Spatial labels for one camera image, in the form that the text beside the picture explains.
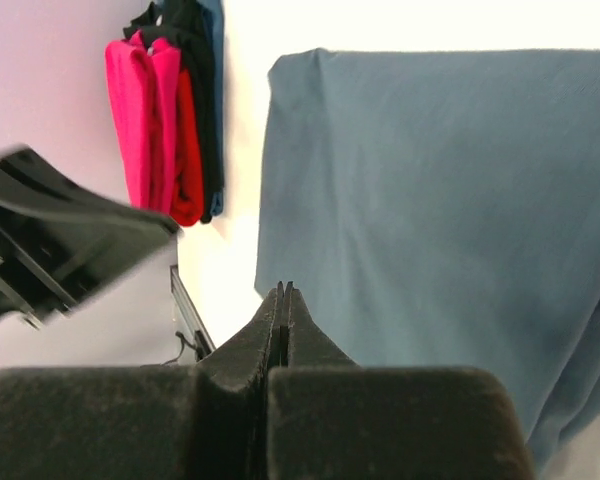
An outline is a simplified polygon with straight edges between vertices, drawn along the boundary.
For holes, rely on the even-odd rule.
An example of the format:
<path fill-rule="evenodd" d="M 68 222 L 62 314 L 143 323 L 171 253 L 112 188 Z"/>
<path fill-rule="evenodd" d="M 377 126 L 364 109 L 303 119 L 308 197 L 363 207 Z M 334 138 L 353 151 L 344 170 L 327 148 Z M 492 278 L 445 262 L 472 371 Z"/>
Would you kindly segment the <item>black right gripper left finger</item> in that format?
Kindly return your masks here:
<path fill-rule="evenodd" d="M 262 479 L 284 291 L 186 366 L 0 370 L 0 479 Z"/>

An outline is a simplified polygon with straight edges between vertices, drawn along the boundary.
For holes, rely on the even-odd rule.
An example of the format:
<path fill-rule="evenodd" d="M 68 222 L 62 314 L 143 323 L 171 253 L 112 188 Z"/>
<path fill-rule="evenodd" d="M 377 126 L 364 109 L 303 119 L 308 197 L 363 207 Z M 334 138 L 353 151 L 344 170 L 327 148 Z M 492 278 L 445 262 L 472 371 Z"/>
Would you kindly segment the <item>grey blue t shirt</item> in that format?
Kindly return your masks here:
<path fill-rule="evenodd" d="M 538 470 L 600 414 L 600 50 L 330 52 L 269 73 L 255 286 L 364 366 L 508 389 Z"/>

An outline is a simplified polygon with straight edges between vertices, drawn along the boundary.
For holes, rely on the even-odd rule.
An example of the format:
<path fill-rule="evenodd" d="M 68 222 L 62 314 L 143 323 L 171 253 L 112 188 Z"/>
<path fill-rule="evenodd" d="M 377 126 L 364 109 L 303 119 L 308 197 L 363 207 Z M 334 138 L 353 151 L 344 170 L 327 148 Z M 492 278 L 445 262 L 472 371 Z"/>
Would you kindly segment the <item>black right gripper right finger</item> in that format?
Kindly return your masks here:
<path fill-rule="evenodd" d="M 279 284 L 267 380 L 271 479 L 531 479 L 513 404 L 466 367 L 364 368 Z"/>

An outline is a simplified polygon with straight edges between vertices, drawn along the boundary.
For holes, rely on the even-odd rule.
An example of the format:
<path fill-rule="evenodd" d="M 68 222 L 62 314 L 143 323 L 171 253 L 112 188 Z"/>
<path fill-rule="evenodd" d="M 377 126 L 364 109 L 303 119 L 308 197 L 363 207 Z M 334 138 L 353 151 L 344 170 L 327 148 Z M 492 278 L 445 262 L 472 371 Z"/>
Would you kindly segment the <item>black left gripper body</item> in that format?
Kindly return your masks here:
<path fill-rule="evenodd" d="M 169 216 L 86 190 L 33 149 L 0 157 L 0 317 L 71 311 L 168 245 Z"/>

